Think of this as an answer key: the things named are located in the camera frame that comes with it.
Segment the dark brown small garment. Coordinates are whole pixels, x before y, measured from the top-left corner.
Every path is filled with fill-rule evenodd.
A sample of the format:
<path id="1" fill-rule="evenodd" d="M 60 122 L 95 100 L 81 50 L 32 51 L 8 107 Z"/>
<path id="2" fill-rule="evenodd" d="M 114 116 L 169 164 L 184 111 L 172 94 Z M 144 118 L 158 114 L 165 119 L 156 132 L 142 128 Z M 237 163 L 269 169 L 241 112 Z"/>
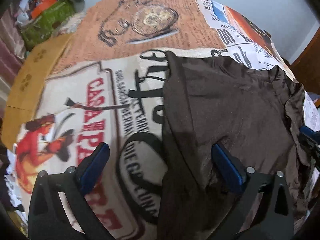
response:
<path id="1" fill-rule="evenodd" d="M 304 224 L 310 157 L 298 141 L 305 90 L 278 66 L 254 70 L 231 57 L 165 54 L 162 127 L 168 170 L 158 215 L 158 239 L 205 239 L 235 201 L 210 149 L 220 141 L 243 165 L 283 171 L 293 202 L 294 229 Z"/>

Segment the brown wooden door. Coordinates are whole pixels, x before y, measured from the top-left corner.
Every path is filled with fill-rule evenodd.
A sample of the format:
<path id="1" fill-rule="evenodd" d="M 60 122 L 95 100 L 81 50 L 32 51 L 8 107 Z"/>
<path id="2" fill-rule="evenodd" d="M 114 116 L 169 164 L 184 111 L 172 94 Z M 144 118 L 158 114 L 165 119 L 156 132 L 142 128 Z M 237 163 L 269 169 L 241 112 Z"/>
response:
<path id="1" fill-rule="evenodd" d="M 320 37 L 319 29 L 314 37 L 291 65 L 297 81 L 304 85 L 305 90 L 319 94 L 320 89 Z"/>

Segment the printed newspaper-pattern bed cover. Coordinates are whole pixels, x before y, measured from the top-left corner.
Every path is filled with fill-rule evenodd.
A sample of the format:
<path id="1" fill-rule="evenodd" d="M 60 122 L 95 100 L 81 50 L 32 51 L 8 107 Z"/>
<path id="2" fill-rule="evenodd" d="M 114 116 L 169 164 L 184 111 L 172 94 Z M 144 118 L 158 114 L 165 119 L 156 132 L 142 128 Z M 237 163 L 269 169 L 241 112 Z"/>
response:
<path id="1" fill-rule="evenodd" d="M 113 239 L 158 239 L 168 170 L 162 133 L 167 51 L 228 56 L 259 71 L 278 66 L 298 82 L 268 33 L 228 6 L 211 0 L 98 2 L 46 78 L 34 118 L 21 124 L 12 147 L 15 193 L 27 226 L 38 173 L 77 167 L 104 142 L 110 157 L 86 201 Z M 303 111 L 303 125 L 319 132 L 306 91 Z M 310 157 L 308 210 L 299 230 L 293 217 L 292 239 L 317 239 L 319 155 L 300 146 Z"/>

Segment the striped maroon curtain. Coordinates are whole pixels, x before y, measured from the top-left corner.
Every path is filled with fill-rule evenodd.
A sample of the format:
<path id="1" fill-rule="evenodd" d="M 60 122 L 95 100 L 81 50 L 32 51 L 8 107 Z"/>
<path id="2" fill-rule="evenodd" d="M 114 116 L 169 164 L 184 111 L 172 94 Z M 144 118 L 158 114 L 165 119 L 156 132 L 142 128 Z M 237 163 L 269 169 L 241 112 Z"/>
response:
<path id="1" fill-rule="evenodd" d="M 1 16 L 1 112 L 22 64 L 25 61 L 24 41 L 16 28 L 11 8 Z"/>

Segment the green fabric storage bag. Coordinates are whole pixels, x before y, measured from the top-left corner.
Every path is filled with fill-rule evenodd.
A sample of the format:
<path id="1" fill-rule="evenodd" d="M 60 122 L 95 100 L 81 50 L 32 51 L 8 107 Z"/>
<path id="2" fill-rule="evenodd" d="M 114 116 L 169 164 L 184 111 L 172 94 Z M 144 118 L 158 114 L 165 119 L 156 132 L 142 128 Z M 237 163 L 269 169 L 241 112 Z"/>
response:
<path id="1" fill-rule="evenodd" d="M 74 14 L 74 7 L 69 0 L 58 0 L 31 23 L 20 27 L 26 50 L 31 51 L 36 45 L 48 40 L 53 31 Z"/>

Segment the orange box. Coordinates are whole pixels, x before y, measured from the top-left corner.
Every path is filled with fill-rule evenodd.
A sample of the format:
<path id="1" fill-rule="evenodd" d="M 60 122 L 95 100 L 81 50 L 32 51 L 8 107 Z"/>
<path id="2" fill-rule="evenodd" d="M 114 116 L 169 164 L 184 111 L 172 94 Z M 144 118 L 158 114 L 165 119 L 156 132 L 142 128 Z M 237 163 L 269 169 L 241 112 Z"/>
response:
<path id="1" fill-rule="evenodd" d="M 36 19 L 39 14 L 49 7 L 51 7 L 54 3 L 56 3 L 57 0 L 45 0 L 44 2 L 40 3 L 35 7 L 35 9 L 31 12 L 31 18 Z"/>

